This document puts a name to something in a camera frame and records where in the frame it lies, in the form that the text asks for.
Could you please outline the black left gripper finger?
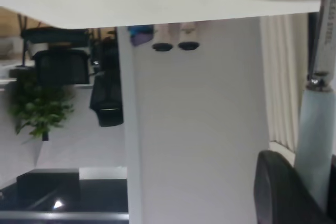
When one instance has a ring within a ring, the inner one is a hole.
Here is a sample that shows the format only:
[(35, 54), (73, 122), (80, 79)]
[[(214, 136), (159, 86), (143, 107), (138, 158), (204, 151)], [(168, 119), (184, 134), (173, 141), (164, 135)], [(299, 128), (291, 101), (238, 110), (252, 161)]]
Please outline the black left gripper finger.
[(327, 211), (324, 212), (281, 154), (261, 151), (254, 180), (257, 223), (335, 223), (335, 156), (330, 168)]

